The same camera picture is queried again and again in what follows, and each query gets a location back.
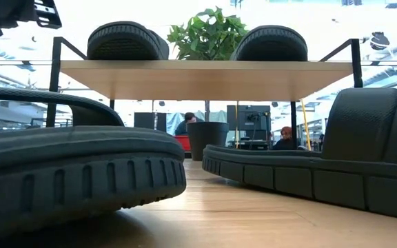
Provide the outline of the wooden shelf with black legs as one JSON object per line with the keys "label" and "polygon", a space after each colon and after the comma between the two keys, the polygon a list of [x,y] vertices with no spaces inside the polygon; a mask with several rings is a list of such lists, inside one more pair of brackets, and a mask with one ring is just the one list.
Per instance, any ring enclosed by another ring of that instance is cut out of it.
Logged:
{"label": "wooden shelf with black legs", "polygon": [[51,92],[64,73],[117,100],[288,101],[292,127],[296,102],[353,75],[362,87],[360,41],[349,39],[317,62],[93,61],[63,37],[54,37]]}

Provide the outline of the person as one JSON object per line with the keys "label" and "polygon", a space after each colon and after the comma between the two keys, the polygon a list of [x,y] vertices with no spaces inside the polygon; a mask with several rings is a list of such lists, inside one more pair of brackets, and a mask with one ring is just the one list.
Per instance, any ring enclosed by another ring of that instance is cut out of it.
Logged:
{"label": "person", "polygon": [[294,145],[297,147],[300,145],[300,141],[293,141],[292,128],[285,126],[281,129],[281,138],[273,145],[273,150],[292,150]]}
{"label": "person", "polygon": [[175,136],[186,136],[187,135],[187,124],[195,123],[195,122],[203,122],[203,119],[197,118],[194,113],[186,112],[184,115],[184,120],[181,121],[175,129]]}

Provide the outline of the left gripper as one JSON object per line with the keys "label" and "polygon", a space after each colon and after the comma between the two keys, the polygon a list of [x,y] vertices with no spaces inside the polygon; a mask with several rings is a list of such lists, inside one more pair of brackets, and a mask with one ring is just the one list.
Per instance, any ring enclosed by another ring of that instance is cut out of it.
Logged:
{"label": "left gripper", "polygon": [[37,25],[42,28],[61,28],[62,22],[54,0],[34,0]]}

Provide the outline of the black monitor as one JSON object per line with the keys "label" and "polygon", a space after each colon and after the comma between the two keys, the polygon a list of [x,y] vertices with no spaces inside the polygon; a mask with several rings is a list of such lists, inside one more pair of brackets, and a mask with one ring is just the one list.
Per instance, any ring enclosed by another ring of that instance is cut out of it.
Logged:
{"label": "black monitor", "polygon": [[270,121],[268,105],[228,105],[229,130],[267,130]]}
{"label": "black monitor", "polygon": [[167,132],[167,114],[160,112],[135,112],[134,126]]}

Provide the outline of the red bin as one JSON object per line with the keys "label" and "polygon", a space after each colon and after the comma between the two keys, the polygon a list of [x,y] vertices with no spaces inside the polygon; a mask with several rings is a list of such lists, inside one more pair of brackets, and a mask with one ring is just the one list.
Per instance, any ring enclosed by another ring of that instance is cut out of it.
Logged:
{"label": "red bin", "polygon": [[190,140],[188,135],[178,135],[175,139],[182,145],[186,152],[191,152]]}

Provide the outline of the green plant in black pot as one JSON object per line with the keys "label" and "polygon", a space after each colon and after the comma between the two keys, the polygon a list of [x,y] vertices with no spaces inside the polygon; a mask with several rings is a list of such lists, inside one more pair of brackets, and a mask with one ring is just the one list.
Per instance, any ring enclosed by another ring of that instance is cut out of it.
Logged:
{"label": "green plant in black pot", "polygon": [[[179,49],[178,60],[227,61],[246,34],[239,17],[225,16],[217,7],[198,13],[186,24],[172,25],[167,40]],[[203,160],[207,145],[224,145],[229,131],[223,122],[203,121],[186,127],[194,161]]]}

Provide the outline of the black rubber slide sandal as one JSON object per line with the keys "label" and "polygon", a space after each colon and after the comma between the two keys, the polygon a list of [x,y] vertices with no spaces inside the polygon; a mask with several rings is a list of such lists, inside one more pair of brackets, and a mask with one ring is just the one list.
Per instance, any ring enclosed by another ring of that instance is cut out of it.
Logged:
{"label": "black rubber slide sandal", "polygon": [[95,29],[88,38],[90,60],[168,60],[169,46],[156,32],[133,21],[115,21]]}
{"label": "black rubber slide sandal", "polygon": [[250,30],[233,51],[232,61],[307,61],[307,44],[294,29],[260,25]]}
{"label": "black rubber slide sandal", "polygon": [[208,145],[202,167],[248,185],[397,217],[397,89],[340,91],[319,152]]}
{"label": "black rubber slide sandal", "polygon": [[0,87],[0,100],[70,106],[70,127],[0,132],[0,236],[181,194],[184,151],[171,135],[125,127],[110,107]]}

